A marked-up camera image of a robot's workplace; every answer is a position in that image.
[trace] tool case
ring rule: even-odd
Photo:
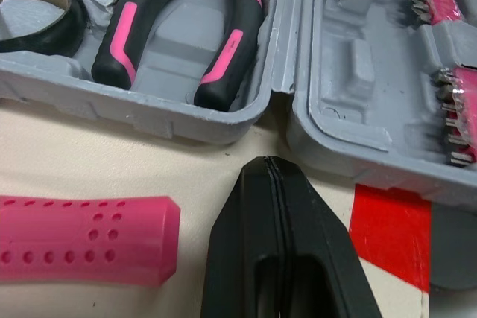
[[[441,69],[477,68],[477,0],[457,0],[460,21],[418,27],[403,24],[402,0],[265,0],[256,61],[229,112],[193,105],[221,43],[228,0],[171,1],[130,90],[94,83],[89,73],[115,2],[83,0],[90,24],[71,59],[0,54],[0,98],[228,144],[250,129],[272,92],[282,92],[292,99],[288,143],[307,165],[477,206],[477,166],[446,163],[432,83]]]

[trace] pliers handle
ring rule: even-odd
[[[92,76],[129,89],[157,14],[170,0],[119,0],[99,48]],[[256,53],[262,0],[233,0],[233,15],[214,60],[202,77],[195,104],[226,111]]]
[[[96,82],[129,89],[157,14],[170,0],[118,0],[91,74]]]

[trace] pink handle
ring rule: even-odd
[[[0,197],[0,282],[162,284],[176,271],[179,221],[169,197]]]

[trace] white surface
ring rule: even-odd
[[[244,164],[276,153],[290,159],[277,135],[283,130],[267,112],[241,141],[220,147],[0,101],[0,193],[70,199],[167,194],[182,209],[177,273],[163,287],[0,284],[0,318],[198,318],[210,229]],[[305,172],[348,227],[354,185]],[[384,318],[427,317],[419,290],[404,289],[407,284],[370,264],[364,268]]]

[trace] black handle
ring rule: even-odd
[[[194,104],[228,111],[255,59],[263,22],[262,0],[233,0],[233,17],[214,60],[202,77]]]
[[[169,1],[118,1],[92,66],[96,82],[131,87],[157,14]]]
[[[245,165],[210,234],[201,318],[381,318],[346,227],[295,164]]]

